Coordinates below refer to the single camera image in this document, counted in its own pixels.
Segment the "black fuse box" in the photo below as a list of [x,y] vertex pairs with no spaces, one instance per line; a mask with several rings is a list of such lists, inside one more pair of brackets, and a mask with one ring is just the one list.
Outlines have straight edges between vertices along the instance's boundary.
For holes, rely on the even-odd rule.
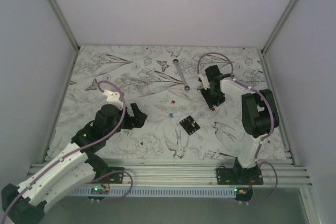
[[[188,122],[188,124],[184,124],[184,121],[190,119],[191,122]],[[186,131],[188,135],[194,134],[196,131],[198,131],[201,127],[198,125],[198,123],[189,115],[183,120],[179,122],[180,126]]]

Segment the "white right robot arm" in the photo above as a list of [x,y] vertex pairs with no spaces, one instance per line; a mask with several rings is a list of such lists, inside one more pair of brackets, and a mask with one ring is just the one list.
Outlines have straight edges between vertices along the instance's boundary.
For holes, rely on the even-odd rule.
[[208,107],[213,109],[225,101],[225,95],[241,98],[241,122],[248,138],[235,158],[232,168],[233,179],[245,184],[252,175],[257,175],[258,155],[266,138],[279,126],[279,115],[271,90],[256,90],[236,79],[231,74],[222,74],[217,65],[205,69],[205,75],[198,74],[202,83],[201,94]]

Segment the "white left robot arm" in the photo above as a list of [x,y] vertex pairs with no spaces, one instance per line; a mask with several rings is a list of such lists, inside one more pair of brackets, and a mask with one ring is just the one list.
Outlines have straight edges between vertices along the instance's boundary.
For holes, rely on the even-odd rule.
[[96,153],[121,129],[141,128],[147,115],[136,103],[133,115],[126,108],[105,104],[95,119],[79,130],[52,161],[19,185],[1,191],[2,223],[40,223],[45,214],[71,191],[86,183],[101,183],[108,174],[107,163]]

